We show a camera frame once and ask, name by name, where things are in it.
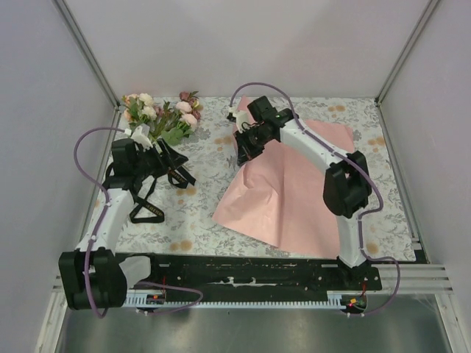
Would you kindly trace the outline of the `black ribbon with gold text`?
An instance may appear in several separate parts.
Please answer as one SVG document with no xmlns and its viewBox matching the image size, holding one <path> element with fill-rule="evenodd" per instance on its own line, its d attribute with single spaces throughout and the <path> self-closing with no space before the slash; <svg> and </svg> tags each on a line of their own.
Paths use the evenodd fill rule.
<svg viewBox="0 0 471 353">
<path fill-rule="evenodd" d="M 151 204 L 148 198 L 154 193 L 157 179 L 161 176 L 134 176 L 132 173 L 132 158 L 134 157 L 134 141 L 131 138 L 116 140 L 112 143 L 111 154 L 113 161 L 107 167 L 103 186 L 121 188 L 131 193 L 134 209 L 130 212 L 130 221 L 134 224 L 161 224 L 165 221 L 164 212 Z M 175 151 L 164 139 L 157 139 L 154 145 L 166 167 L 169 183 L 176 188 L 185 189 L 194 185 L 196 179 L 186 171 L 184 164 L 188 158 Z"/>
</svg>

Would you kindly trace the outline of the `pink peony fake flower stem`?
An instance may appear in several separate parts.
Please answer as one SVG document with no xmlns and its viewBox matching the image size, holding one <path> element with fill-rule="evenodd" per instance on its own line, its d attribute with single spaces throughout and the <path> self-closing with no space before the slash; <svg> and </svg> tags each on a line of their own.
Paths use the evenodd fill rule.
<svg viewBox="0 0 471 353">
<path fill-rule="evenodd" d="M 170 146 L 176 146 L 189 138 L 199 124 L 198 112 L 186 101 L 179 101 L 173 108 L 165 110 L 168 116 L 160 136 Z"/>
</svg>

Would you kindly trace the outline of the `cream rose fake flower stem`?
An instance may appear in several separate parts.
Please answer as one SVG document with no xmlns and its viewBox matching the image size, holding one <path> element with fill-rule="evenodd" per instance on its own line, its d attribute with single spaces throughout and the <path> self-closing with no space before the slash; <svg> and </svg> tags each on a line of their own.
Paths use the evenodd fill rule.
<svg viewBox="0 0 471 353">
<path fill-rule="evenodd" d="M 147 93 L 122 96 L 124 118 L 129 123 L 147 123 L 157 118 L 155 101 Z"/>
</svg>

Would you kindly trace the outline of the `dark pink fake flower stem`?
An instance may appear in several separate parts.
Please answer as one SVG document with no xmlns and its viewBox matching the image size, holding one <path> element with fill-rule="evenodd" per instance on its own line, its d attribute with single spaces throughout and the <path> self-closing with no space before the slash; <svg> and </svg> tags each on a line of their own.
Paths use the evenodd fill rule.
<svg viewBox="0 0 471 353">
<path fill-rule="evenodd" d="M 177 109 L 181 113 L 192 114 L 196 120 L 199 120 L 201 118 L 201 111 L 203 110 L 203 106 L 200 103 L 197 94 L 197 91 L 181 92 L 180 102 L 177 104 Z"/>
</svg>

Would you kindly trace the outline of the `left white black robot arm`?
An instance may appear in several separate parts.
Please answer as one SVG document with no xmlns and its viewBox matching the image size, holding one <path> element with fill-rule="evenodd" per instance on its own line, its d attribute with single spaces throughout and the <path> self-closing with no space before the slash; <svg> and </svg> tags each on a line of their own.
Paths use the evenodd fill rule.
<svg viewBox="0 0 471 353">
<path fill-rule="evenodd" d="M 129 289 L 138 283 L 156 288 L 162 271 L 146 256 L 119 261 L 118 237 L 135 204 L 142 182 L 163 170 L 155 146 L 145 137 L 116 140 L 112 144 L 112 175 L 100 184 L 105 203 L 75 250 L 60 255 L 58 265 L 63 290 L 72 310 L 92 309 L 103 317 L 121 307 Z"/>
</svg>

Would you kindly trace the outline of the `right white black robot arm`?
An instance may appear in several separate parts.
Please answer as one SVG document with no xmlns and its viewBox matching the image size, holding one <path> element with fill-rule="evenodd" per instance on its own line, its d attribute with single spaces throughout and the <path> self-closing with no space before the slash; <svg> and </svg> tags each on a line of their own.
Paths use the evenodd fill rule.
<svg viewBox="0 0 471 353">
<path fill-rule="evenodd" d="M 254 160 L 264 152 L 267 143 L 276 140 L 299 152 L 324 173 L 322 199 L 336 216 L 339 259 L 345 264 L 336 277 L 345 289 L 360 285 L 364 273 L 359 266 L 366 256 L 361 253 L 363 241 L 358 221 L 372 193 L 365 156 L 328 143 L 302 122 L 292 108 L 278 111 L 265 96 L 249 103 L 246 111 L 229 107 L 227 119 L 236 124 L 239 165 Z"/>
</svg>

